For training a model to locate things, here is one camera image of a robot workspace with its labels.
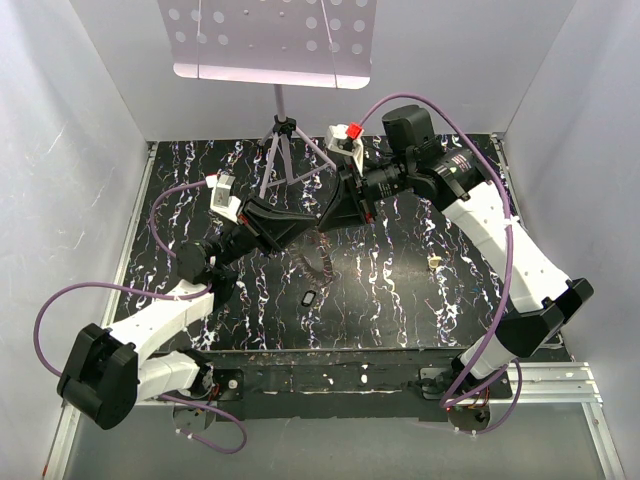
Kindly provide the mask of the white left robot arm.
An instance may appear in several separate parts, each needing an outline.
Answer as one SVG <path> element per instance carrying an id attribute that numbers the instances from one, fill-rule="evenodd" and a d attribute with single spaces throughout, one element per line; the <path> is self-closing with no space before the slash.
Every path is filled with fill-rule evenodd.
<path id="1" fill-rule="evenodd" d="M 155 395 L 181 390 L 190 399 L 205 398 L 213 377 L 202 361 L 179 352 L 157 358 L 156 350 L 229 300 L 237 281 L 231 263 L 255 250 L 279 253 L 317 222 L 257 197 L 231 204 L 231 223 L 220 236 L 176 249 L 179 282 L 165 298 L 109 328 L 90 324 L 78 333 L 57 392 L 102 429 L 115 427 L 137 401 Z"/>

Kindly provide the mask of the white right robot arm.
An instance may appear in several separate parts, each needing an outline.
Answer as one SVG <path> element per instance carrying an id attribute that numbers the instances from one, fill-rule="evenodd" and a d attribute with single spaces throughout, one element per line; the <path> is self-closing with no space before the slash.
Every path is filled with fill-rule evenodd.
<path id="1" fill-rule="evenodd" d="M 594 289 L 556 267 L 512 216 L 491 171 L 470 148 L 445 147 L 436 138 L 430 113 L 418 106 L 396 108 L 382 118 L 391 154 L 366 169 L 363 128 L 356 123 L 328 127 L 327 148 L 345 158 L 337 186 L 320 218 L 322 232 L 371 223 L 378 202 L 410 191 L 457 226 L 502 275 L 509 306 L 492 327 L 452 365 L 454 389 L 475 397 L 489 377 L 514 359 L 526 358 L 566 325 Z"/>

